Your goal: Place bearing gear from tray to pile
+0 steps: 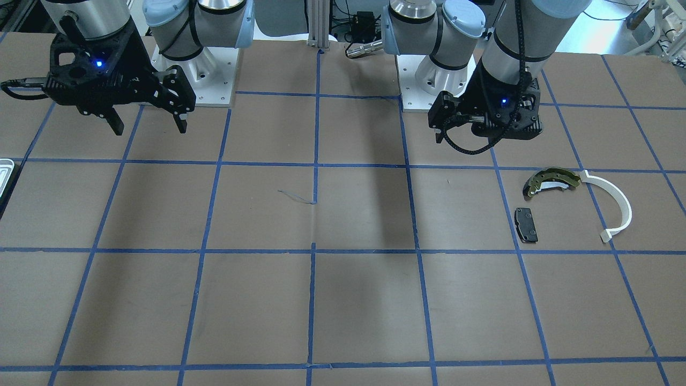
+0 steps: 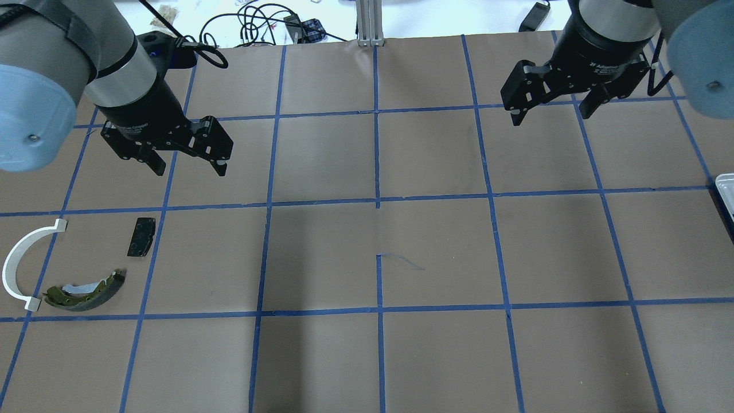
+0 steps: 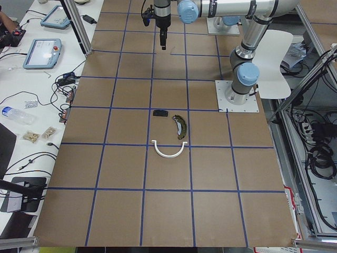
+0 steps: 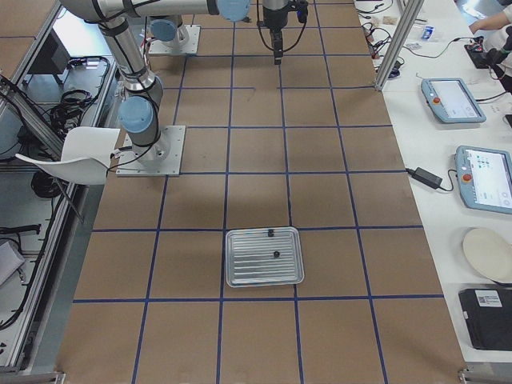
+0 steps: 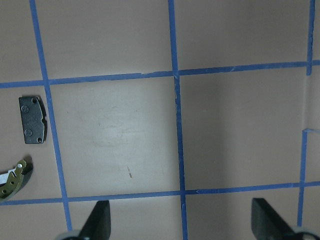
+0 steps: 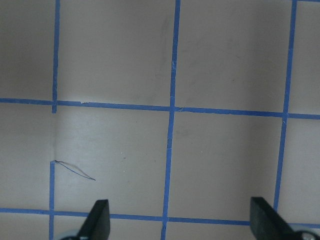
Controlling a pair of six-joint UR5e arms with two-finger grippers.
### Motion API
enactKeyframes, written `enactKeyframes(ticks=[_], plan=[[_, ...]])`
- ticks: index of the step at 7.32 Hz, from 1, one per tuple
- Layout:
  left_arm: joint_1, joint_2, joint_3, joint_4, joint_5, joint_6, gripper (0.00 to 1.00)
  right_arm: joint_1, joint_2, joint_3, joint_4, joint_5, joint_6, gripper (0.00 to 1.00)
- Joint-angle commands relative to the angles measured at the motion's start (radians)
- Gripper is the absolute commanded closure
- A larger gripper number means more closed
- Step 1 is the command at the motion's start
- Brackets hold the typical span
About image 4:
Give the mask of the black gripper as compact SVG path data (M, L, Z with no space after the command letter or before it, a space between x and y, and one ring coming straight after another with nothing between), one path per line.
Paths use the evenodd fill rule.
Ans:
M270 29L271 49L274 56L274 64L281 65L283 57L283 39L280 29Z

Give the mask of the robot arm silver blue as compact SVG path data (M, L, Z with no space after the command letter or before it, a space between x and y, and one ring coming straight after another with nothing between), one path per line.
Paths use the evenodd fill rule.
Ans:
M218 0L219 13L231 22L240 22L249 13L251 1ZM285 53L282 30L288 23L288 13L296 10L295 1L255 1L257 28L265 48L274 56L279 66Z
M84 22L100 29L118 64L126 100L119 107L119 121L131 140L136 158L155 158L165 151L158 122L162 83L146 64L128 17L172 22L184 14L221 15L232 22L247 15L246 1L62 1Z

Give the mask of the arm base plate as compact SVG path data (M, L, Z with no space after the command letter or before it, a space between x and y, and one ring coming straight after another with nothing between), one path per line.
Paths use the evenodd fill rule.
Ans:
M182 153L186 136L185 126L164 126L160 128L160 138L151 149L141 156L145 149L133 146L128 135L124 139L124 146L131 146L130 150L120 154L116 168L119 177L157 177L180 175Z
M153 56L196 55L198 52L200 25L176 26L169 20L153 20L150 27L153 40L149 54Z

